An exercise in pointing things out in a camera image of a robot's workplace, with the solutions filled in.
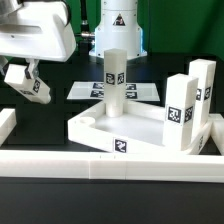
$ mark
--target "white block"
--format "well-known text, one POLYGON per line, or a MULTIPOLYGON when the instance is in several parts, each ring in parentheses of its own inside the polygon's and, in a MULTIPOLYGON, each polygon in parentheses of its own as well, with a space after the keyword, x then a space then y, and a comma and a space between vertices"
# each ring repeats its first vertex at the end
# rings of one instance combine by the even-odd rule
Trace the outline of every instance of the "white block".
POLYGON ((221 114, 209 114, 209 120, 212 121, 211 137, 224 155, 224 119, 221 114))
POLYGON ((189 76, 198 78, 193 135, 207 122, 211 104, 216 62, 198 59, 190 63, 189 76))
POLYGON ((0 176, 89 179, 89 153, 0 150, 0 176))
POLYGON ((27 79, 25 69, 26 66, 10 64, 5 82, 32 102, 49 103, 50 88, 40 78, 27 79))
POLYGON ((104 52, 104 71, 126 72, 127 52, 120 49, 110 49, 104 52))
POLYGON ((168 78, 163 144, 184 150, 191 143, 198 79, 183 74, 168 78))
POLYGON ((126 93, 127 52, 119 49, 104 53, 104 102, 106 114, 118 117, 123 114, 126 93))
POLYGON ((16 126, 15 109, 3 109, 0 113, 0 146, 16 126))

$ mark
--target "white robot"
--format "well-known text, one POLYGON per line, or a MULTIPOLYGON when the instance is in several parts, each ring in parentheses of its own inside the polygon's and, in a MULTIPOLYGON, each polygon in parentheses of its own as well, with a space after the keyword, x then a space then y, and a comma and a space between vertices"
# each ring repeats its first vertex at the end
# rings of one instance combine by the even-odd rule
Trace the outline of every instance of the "white robot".
POLYGON ((95 48, 89 53, 92 61, 102 62, 104 51, 112 48, 126 50, 128 62, 146 59, 137 6, 138 0, 101 0, 101 22, 95 29, 95 48))
POLYGON ((39 60, 63 62, 75 50, 69 17, 64 1, 0 0, 0 72, 30 101, 50 101, 50 88, 38 78, 39 60), (8 64, 3 56, 25 58, 28 65, 8 64))

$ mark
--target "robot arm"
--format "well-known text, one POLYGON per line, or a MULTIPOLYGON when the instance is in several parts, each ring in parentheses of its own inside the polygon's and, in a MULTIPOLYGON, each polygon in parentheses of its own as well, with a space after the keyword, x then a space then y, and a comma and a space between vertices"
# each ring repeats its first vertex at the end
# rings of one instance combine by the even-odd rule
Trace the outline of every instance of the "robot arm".
MULTIPOLYGON (((0 55, 28 62, 9 64, 5 82, 31 101, 50 99, 49 87, 38 78, 39 60, 64 62, 75 50, 69 15, 63 1, 0 0, 0 55)), ((0 66, 5 63, 0 59, 0 66)))

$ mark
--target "white rectangular block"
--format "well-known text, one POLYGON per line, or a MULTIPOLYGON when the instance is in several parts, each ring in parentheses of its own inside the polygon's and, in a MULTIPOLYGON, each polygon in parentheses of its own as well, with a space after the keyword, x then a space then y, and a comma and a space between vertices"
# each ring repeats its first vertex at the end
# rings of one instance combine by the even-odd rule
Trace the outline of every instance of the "white rectangular block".
POLYGON ((119 49, 104 52, 104 102, 106 114, 118 117, 123 114, 126 94, 127 52, 119 49))
POLYGON ((163 144, 184 150, 191 143, 198 79, 183 74, 168 78, 163 144))
POLYGON ((224 119, 221 114, 209 114, 209 120, 212 121, 211 137, 224 155, 224 119))
POLYGON ((127 52, 120 49, 110 49, 104 52, 104 71, 126 73, 127 52))
POLYGON ((0 146, 16 126, 15 109, 3 109, 0 113, 0 146))
POLYGON ((207 122, 211 104, 216 62, 198 59, 190 63, 189 76, 198 78, 193 135, 207 122))
POLYGON ((27 79, 26 66, 10 64, 5 82, 32 102, 49 103, 50 88, 40 79, 27 79))

